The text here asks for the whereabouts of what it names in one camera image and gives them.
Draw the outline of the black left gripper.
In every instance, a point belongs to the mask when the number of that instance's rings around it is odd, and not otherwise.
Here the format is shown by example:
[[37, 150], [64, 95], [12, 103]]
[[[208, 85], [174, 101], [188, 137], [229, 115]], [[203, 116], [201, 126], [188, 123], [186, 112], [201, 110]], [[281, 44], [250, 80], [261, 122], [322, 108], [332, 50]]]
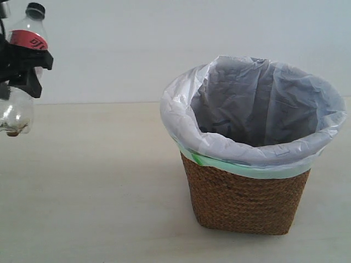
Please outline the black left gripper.
[[1, 99], [10, 98], [7, 81], [10, 86], [21, 89], [32, 98], [40, 98], [42, 86], [34, 67], [51, 70], [53, 61], [54, 58], [48, 50], [10, 44], [5, 36], [1, 35]]

